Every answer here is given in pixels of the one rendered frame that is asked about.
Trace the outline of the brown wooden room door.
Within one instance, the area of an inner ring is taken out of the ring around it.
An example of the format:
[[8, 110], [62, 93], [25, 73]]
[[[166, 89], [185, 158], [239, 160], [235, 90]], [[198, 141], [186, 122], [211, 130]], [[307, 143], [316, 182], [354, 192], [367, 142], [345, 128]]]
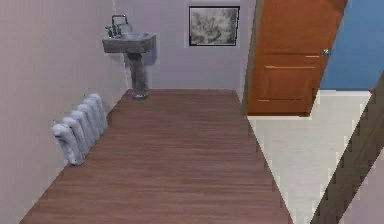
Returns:
[[249, 116], [311, 110], [348, 0], [264, 0], [251, 76]]

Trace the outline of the black framed grey picture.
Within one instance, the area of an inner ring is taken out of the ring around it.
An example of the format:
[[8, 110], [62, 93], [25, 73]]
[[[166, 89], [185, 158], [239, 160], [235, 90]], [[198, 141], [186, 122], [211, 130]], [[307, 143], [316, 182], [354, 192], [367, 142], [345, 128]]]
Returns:
[[235, 46], [239, 6], [190, 6], [190, 46]]

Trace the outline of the grey pedestal sink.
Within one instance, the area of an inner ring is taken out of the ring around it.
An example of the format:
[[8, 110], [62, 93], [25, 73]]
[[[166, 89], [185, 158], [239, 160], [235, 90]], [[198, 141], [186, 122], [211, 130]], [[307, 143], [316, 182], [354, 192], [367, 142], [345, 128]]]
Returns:
[[147, 78], [142, 57], [154, 49], [155, 33], [125, 33], [102, 40], [105, 53], [122, 53], [128, 58], [131, 74], [132, 98], [144, 100], [148, 97]]

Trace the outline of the grey sink faucet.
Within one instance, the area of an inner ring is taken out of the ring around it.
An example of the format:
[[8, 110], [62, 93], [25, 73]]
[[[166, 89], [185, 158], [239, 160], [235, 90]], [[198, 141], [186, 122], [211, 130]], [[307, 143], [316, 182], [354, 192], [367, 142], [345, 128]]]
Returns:
[[114, 37], [122, 35], [122, 31], [121, 31], [120, 25], [115, 22], [116, 18], [123, 18], [125, 20], [124, 25], [128, 25], [129, 24], [128, 19], [127, 19], [127, 17], [124, 14], [112, 15], [111, 16], [111, 25], [105, 27], [105, 29], [108, 32], [108, 37], [109, 38], [114, 38]]

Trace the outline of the white ribbed radiator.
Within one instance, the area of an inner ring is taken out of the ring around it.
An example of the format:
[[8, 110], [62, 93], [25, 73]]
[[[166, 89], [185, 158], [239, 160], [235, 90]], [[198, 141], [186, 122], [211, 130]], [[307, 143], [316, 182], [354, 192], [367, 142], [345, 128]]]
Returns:
[[55, 122], [51, 131], [67, 161], [73, 166], [81, 166], [107, 128], [103, 100], [98, 93], [92, 93], [68, 116]]

